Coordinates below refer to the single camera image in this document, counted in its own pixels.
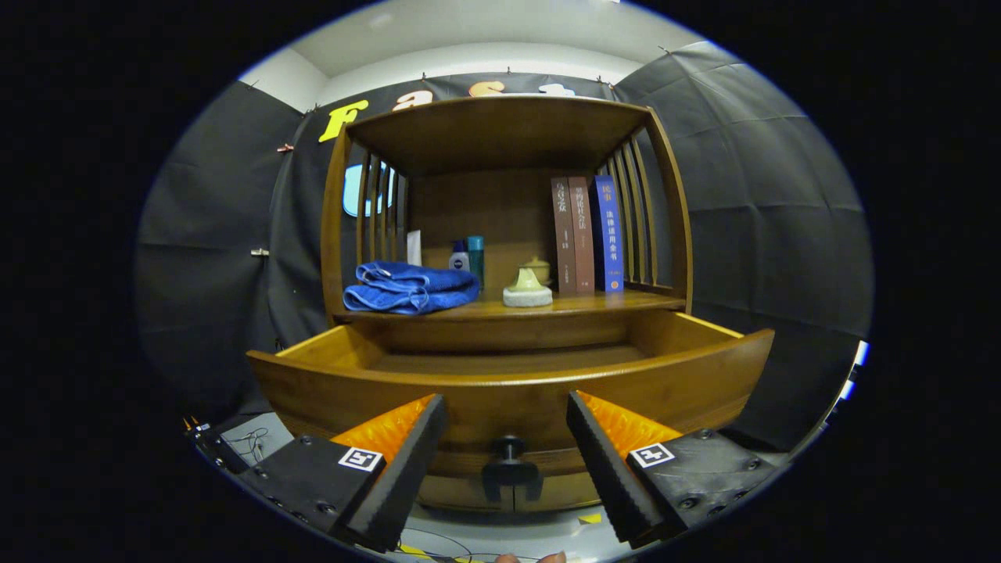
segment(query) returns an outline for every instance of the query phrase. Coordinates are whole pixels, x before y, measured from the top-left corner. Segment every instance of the book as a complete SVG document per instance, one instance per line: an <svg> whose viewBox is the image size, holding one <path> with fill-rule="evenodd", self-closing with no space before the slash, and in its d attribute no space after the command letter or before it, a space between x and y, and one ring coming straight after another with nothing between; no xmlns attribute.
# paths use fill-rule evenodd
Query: book
<svg viewBox="0 0 1001 563"><path fill-rule="evenodd" d="M595 188L591 191L595 287L606 293L622 292L624 286L622 226L616 189L612 176L595 176Z"/></svg>
<svg viewBox="0 0 1001 563"><path fill-rule="evenodd" d="M595 244L591 235L591 196L584 176L567 178L570 185L571 216L574 219L574 263L577 293L595 293Z"/></svg>
<svg viewBox="0 0 1001 563"><path fill-rule="evenodd" d="M557 287L564 295L577 293L577 265L574 263L574 218L571 214L567 178L553 178L553 216L557 225Z"/></svg>

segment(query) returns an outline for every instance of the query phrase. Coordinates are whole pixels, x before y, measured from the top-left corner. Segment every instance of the open drawer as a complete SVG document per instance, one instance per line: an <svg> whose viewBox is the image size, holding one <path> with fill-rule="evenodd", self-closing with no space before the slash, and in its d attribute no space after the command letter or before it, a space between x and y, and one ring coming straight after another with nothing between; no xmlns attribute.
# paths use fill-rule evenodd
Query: open drawer
<svg viewBox="0 0 1001 563"><path fill-rule="evenodd" d="M571 391L683 433L720 428L744 408L774 337L771 330L740 335L667 310L521 320L515 333L504 323L355 323L277 355L247 356L293 434L329 438L427 394L443 395L448 428L419 501L532 511L599 502L567 428ZM553 338L554 331L566 338ZM578 344L566 346L571 342ZM489 444L507 434L525 440L522 459L546 478L538 501L520 490L505 491L500 503L483 496L478 476Z"/></svg>

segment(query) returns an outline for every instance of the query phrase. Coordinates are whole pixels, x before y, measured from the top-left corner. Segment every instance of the brown book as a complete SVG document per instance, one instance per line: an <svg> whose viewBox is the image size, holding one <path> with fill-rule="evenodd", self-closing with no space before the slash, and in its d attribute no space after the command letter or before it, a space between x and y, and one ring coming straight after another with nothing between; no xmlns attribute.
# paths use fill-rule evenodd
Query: brown book
<svg viewBox="0 0 1001 563"><path fill-rule="evenodd" d="M553 178L553 216L557 225L557 287L565 296L577 293L574 217L567 178Z"/></svg>
<svg viewBox="0 0 1001 563"><path fill-rule="evenodd" d="M574 262L577 265L577 293L595 293L595 245L591 238L591 196L584 176L567 178L574 218Z"/></svg>

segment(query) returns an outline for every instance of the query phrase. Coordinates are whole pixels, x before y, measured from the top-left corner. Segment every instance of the orange letter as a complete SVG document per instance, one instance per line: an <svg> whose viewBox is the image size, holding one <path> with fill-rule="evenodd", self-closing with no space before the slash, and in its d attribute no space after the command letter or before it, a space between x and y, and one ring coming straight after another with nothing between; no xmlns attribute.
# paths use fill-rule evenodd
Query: orange letter
<svg viewBox="0 0 1001 563"><path fill-rule="evenodd" d="M323 131L323 135L319 137L319 142L335 138L340 134L340 126L344 123L354 121L354 118L358 115L358 110L366 107L368 107L368 100L361 100L331 111L330 121L326 124L326 131Z"/></svg>
<svg viewBox="0 0 1001 563"><path fill-rule="evenodd" d="M470 96L495 96L504 90L504 82L476 82L469 86Z"/></svg>
<svg viewBox="0 0 1001 563"><path fill-rule="evenodd" d="M413 107L414 105L430 103L433 98L434 94L432 94L430 90L417 90L416 92L403 94L396 98L396 107L392 108L392 110L396 111L397 109L403 109L405 107Z"/></svg>

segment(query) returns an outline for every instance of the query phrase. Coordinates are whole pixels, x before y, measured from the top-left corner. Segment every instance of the blue towel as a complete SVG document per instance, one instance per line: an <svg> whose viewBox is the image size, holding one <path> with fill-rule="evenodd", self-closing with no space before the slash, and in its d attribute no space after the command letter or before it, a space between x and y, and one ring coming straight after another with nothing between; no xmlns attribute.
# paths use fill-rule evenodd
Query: blue towel
<svg viewBox="0 0 1001 563"><path fill-rule="evenodd" d="M361 284L344 290L348 311L423 315L465 305L479 295L479 280L461 269L376 260L359 265L354 274Z"/></svg>

